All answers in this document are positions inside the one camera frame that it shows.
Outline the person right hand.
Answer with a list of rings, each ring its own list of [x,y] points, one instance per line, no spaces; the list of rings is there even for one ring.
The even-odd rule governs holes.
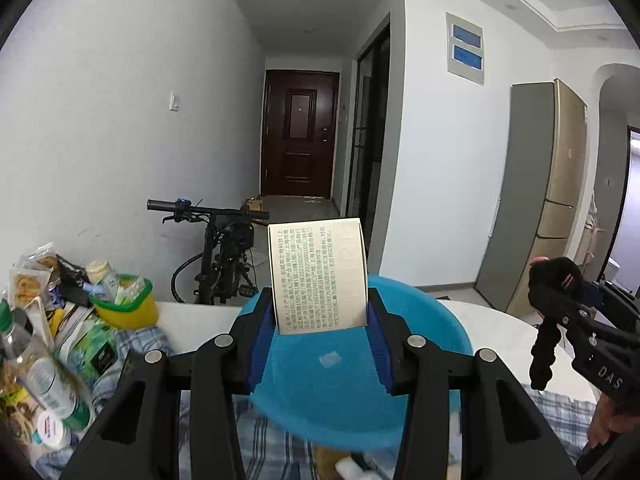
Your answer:
[[[605,444],[612,434],[624,434],[638,425],[637,415],[621,411],[611,398],[602,393],[588,428],[588,448]]]

